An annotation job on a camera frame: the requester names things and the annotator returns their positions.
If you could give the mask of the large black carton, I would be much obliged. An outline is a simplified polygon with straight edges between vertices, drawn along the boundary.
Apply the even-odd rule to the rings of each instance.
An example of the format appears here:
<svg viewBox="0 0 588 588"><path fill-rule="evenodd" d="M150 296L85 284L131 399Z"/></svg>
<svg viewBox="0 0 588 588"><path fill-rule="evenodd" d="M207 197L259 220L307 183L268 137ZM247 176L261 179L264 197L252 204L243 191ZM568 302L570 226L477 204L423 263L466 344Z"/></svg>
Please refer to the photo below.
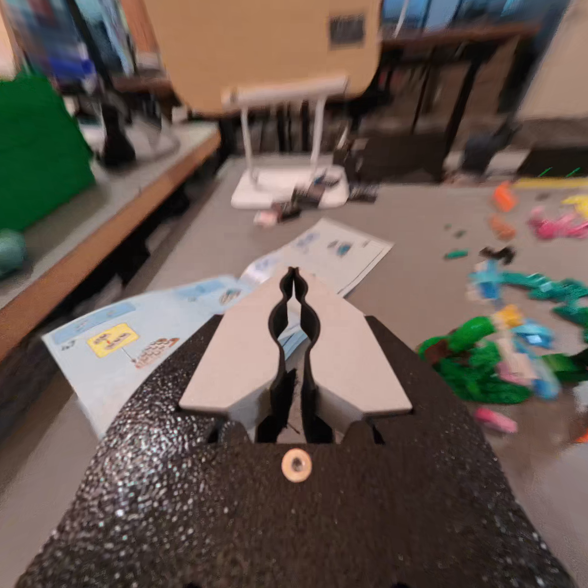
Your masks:
<svg viewBox="0 0 588 588"><path fill-rule="evenodd" d="M443 132L380 134L353 139L345 164L361 182L440 183L446 155Z"/></svg>

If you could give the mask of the wooden desk black legs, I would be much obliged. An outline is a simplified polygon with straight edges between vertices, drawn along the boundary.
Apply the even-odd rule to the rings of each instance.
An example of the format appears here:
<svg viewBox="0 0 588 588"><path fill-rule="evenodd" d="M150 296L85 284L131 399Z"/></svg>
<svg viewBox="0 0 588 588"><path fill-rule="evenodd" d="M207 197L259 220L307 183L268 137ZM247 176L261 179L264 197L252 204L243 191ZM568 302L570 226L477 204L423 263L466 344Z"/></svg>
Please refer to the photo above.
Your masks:
<svg viewBox="0 0 588 588"><path fill-rule="evenodd" d="M430 75L454 63L468 63L457 99L443 133L446 137L447 155L458 135L476 78L497 49L511 40L528 39L539 31L539 24L508 23L500 25L449 28L434 33L384 38L380 41L379 63L373 82L376 89L390 98L390 81L396 70L424 67L424 80L418 96L412 123L407 133L416 134Z"/></svg>

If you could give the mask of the dark charging hub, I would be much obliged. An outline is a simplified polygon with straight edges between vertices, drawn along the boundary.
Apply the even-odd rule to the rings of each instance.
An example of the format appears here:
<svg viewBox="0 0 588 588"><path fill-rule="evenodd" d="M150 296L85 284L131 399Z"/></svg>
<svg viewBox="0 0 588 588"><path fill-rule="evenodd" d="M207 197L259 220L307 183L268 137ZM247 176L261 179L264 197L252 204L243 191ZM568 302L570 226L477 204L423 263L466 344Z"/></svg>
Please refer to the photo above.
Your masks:
<svg viewBox="0 0 588 588"><path fill-rule="evenodd" d="M509 146L520 126L505 122L493 134L468 138L463 149L459 171L465 175L482 177L494 156Z"/></svg>

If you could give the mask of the wooden side desk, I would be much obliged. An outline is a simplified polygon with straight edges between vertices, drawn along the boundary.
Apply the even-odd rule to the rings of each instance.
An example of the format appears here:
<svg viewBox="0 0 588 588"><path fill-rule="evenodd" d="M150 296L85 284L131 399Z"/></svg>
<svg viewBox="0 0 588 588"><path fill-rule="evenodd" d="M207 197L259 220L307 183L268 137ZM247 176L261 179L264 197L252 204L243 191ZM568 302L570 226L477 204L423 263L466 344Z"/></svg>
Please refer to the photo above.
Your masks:
<svg viewBox="0 0 588 588"><path fill-rule="evenodd" d="M94 166L95 186L25 232L29 261L1 281L1 359L221 145L216 123L173 130L177 151L120 174Z"/></svg>

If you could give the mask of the teal round object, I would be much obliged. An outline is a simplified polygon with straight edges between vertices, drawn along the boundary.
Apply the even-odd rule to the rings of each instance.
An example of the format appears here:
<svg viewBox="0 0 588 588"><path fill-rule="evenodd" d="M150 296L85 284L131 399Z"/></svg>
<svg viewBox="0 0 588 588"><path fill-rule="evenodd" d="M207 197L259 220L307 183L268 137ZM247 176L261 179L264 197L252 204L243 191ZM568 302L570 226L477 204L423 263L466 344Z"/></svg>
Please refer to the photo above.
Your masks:
<svg viewBox="0 0 588 588"><path fill-rule="evenodd" d="M23 234L11 229L1 230L1 280L18 272L27 259Z"/></svg>

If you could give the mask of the yellow tape strip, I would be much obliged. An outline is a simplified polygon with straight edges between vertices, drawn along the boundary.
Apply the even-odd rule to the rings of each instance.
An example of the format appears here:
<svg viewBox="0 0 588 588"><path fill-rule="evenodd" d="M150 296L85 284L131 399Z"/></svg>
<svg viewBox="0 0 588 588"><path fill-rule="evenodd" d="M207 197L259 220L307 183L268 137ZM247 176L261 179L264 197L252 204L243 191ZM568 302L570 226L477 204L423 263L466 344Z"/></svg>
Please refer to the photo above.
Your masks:
<svg viewBox="0 0 588 588"><path fill-rule="evenodd" d="M521 178L511 187L520 190L587 189L587 178Z"/></svg>

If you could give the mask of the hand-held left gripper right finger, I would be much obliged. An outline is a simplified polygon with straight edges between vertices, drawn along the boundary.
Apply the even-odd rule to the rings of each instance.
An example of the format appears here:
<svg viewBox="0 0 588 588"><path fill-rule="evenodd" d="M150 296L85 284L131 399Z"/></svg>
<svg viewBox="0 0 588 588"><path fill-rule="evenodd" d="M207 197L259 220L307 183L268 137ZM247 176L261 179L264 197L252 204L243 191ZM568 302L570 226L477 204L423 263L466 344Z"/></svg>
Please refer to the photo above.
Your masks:
<svg viewBox="0 0 588 588"><path fill-rule="evenodd" d="M294 269L300 325L309 339L301 415L310 444L332 443L356 422L413 409L367 317L305 270Z"/></svg>

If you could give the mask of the pile of teal lego pieces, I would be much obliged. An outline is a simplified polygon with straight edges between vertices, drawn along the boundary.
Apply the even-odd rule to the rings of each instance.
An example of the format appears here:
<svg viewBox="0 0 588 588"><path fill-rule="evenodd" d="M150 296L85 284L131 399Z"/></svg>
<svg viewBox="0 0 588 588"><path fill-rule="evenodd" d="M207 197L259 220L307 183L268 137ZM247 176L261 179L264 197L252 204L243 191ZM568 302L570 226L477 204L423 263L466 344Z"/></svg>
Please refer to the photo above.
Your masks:
<svg viewBox="0 0 588 588"><path fill-rule="evenodd" d="M557 281L539 273L518 272L502 272L502 282L527 290L530 299L554 303L552 312L555 315L587 330L587 305L580 303L587 298L585 283L570 278Z"/></svg>

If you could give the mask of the small pink lego flower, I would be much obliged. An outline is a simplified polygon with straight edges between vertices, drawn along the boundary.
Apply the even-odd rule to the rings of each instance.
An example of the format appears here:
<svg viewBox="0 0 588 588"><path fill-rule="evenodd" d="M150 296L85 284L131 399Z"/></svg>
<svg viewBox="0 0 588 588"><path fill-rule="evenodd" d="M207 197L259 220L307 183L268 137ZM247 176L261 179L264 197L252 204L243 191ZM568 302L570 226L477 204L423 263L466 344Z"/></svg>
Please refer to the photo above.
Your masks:
<svg viewBox="0 0 588 588"><path fill-rule="evenodd" d="M536 372L531 358L525 353L514 353L496 364L498 377L519 386L532 387L536 379Z"/></svg>

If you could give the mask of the green lego leaf assembly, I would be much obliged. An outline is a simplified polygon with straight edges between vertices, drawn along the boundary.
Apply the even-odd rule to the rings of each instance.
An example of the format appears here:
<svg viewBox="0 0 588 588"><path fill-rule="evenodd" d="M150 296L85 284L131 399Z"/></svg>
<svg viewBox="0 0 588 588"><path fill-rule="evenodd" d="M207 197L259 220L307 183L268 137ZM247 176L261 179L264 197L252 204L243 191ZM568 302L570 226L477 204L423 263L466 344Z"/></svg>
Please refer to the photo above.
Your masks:
<svg viewBox="0 0 588 588"><path fill-rule="evenodd" d="M587 381L587 361L563 353L534 358L547 370L543 378L530 383L516 383L500 366L502 357L495 342L482 339L473 348L458 354L448 351L447 337L436 336L422 342L417 355L429 364L464 401L517 405L532 395L544 400L558 397L562 386Z"/></svg>

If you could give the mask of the black lego pieces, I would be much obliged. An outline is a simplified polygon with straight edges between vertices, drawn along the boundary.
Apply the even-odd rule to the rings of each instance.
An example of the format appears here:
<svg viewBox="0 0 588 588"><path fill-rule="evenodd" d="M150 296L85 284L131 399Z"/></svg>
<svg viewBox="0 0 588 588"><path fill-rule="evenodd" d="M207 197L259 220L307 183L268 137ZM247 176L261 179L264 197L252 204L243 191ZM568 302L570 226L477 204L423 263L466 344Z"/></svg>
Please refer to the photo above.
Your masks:
<svg viewBox="0 0 588 588"><path fill-rule="evenodd" d="M496 261L504 266L508 266L514 261L516 250L511 246L506 246L499 250L492 247L484 247L479 251L479 255L487 261Z"/></svg>

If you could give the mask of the grey wedge tool black housing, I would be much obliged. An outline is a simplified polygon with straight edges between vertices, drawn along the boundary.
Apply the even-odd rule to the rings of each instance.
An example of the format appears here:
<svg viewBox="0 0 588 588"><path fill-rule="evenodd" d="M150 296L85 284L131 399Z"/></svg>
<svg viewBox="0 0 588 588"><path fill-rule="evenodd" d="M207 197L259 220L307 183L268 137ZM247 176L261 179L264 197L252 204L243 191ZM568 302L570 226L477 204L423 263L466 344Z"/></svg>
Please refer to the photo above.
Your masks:
<svg viewBox="0 0 588 588"><path fill-rule="evenodd" d="M174 155L181 147L181 139L161 117L130 111L131 127L139 129L146 139L151 152L137 155L123 123L122 111L114 104L100 103L100 117L105 131L102 149L96 154L100 165L107 170L117 171L132 166L148 165Z"/></svg>

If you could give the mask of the pink lego piece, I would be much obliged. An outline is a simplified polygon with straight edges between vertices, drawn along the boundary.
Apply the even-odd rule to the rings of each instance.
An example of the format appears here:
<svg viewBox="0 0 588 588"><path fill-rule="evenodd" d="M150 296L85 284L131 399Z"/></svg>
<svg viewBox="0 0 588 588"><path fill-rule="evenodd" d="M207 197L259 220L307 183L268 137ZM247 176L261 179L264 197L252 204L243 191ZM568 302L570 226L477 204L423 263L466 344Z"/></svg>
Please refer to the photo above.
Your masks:
<svg viewBox="0 0 588 588"><path fill-rule="evenodd" d="M511 418L487 407L480 407L474 411L474 419L483 427L504 435L514 435L518 432L518 424Z"/></svg>

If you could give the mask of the green board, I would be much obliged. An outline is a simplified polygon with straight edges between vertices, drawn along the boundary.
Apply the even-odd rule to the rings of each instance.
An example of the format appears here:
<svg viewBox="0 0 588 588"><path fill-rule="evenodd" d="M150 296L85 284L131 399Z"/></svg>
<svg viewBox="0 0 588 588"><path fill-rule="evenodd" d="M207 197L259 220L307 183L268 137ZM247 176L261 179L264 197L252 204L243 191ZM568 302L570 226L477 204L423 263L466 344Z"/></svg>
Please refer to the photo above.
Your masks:
<svg viewBox="0 0 588 588"><path fill-rule="evenodd" d="M47 78L1 81L1 229L23 232L94 186L92 159Z"/></svg>

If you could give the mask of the pile of pink lego pieces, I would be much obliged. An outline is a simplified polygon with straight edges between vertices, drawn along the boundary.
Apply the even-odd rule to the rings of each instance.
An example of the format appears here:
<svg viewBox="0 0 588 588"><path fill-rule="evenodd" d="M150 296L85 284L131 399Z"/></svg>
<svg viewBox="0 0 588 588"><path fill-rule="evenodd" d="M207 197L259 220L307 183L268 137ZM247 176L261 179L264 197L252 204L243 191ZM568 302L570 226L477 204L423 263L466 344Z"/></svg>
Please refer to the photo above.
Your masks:
<svg viewBox="0 0 588 588"><path fill-rule="evenodd" d="M587 239L587 220L575 212L564 213L552 219L545 215L543 208L536 208L532 211L527 224L539 240Z"/></svg>

